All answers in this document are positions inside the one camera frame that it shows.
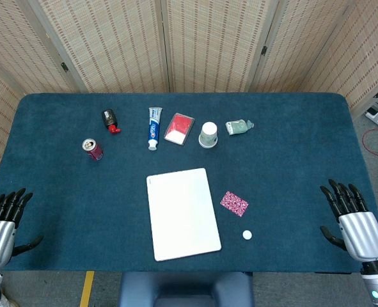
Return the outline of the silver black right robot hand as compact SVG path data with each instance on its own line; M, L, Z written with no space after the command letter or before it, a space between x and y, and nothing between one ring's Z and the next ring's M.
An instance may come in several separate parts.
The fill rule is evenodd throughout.
M352 184L328 180L329 190L320 186L336 219L342 238L334 236L326 226L320 231L332 245L348 252L356 261L378 262L378 222L369 211L361 191Z

